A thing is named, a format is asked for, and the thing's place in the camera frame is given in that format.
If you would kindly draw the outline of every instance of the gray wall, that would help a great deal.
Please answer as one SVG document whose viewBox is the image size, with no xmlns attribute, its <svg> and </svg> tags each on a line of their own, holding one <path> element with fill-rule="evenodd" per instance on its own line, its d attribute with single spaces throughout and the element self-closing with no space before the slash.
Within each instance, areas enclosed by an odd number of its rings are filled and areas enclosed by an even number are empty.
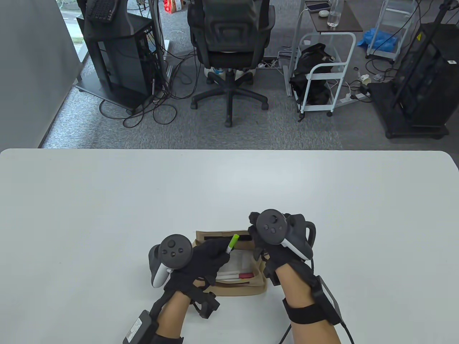
<svg viewBox="0 0 459 344">
<path fill-rule="evenodd" d="M 0 38 L 0 151 L 36 148 L 81 63 L 56 0 L 1 0 Z"/>
</svg>

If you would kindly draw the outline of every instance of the phone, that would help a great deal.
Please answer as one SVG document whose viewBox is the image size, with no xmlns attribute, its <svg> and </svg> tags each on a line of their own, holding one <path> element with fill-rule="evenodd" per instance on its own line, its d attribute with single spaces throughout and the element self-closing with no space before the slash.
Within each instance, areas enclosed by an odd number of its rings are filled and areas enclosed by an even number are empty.
<svg viewBox="0 0 459 344">
<path fill-rule="evenodd" d="M 330 10 L 330 4 L 328 2 L 321 2 L 320 4 L 308 5 L 306 4 L 309 13 L 320 12 L 321 10 Z"/>
</svg>

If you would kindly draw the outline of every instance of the desk leg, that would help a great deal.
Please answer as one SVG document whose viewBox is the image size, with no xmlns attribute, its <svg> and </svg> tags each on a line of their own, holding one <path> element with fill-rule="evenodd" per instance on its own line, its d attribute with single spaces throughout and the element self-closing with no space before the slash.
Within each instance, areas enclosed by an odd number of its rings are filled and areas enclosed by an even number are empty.
<svg viewBox="0 0 459 344">
<path fill-rule="evenodd" d="M 290 63 L 288 65 L 288 74 L 285 75 L 284 72 L 284 79 L 285 79 L 285 84 L 287 88 L 287 96 L 291 97 L 291 89 L 289 86 L 289 81 L 291 76 L 293 75 L 293 67 L 295 65 L 295 59 L 297 56 L 297 49 L 298 49 L 298 35 L 300 34 L 300 28 L 301 28 L 301 23 L 303 21 L 303 11 L 304 11 L 304 0 L 300 0 L 300 10 L 298 11 L 298 21 L 297 21 L 297 27 L 295 28 L 295 34 L 293 35 L 293 41 L 291 43 L 291 57 L 290 57 Z"/>
</svg>

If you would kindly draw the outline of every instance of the blue plastic bag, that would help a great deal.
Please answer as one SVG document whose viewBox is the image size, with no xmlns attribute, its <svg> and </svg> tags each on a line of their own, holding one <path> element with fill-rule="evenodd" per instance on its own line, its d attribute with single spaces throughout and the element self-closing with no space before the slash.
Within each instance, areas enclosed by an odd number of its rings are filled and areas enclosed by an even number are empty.
<svg viewBox="0 0 459 344">
<path fill-rule="evenodd" d="M 375 35 L 376 29 L 373 28 L 364 33 L 363 39 L 357 43 L 359 47 L 366 48 L 369 44 L 371 44 L 371 40 Z M 387 32 L 378 31 L 378 35 L 376 36 L 376 41 L 373 44 L 373 49 L 386 51 L 388 53 L 392 53 L 395 50 L 395 46 L 397 45 L 398 38 L 391 37 L 392 35 Z"/>
</svg>

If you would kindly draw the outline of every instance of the forearm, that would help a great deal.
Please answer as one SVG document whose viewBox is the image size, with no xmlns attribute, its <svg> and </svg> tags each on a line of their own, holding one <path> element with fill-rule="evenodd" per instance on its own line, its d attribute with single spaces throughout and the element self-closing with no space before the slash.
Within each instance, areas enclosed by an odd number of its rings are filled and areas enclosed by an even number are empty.
<svg viewBox="0 0 459 344">
<path fill-rule="evenodd" d="M 156 334 L 166 338 L 180 338 L 190 298 L 177 291 L 163 307 L 158 317 L 159 327 Z"/>
<path fill-rule="evenodd" d="M 314 304 L 311 288 L 285 264 L 276 270 L 285 299 L 292 308 L 303 308 Z M 340 344 L 335 328 L 326 320 L 313 324 L 291 323 L 295 344 Z"/>
</svg>

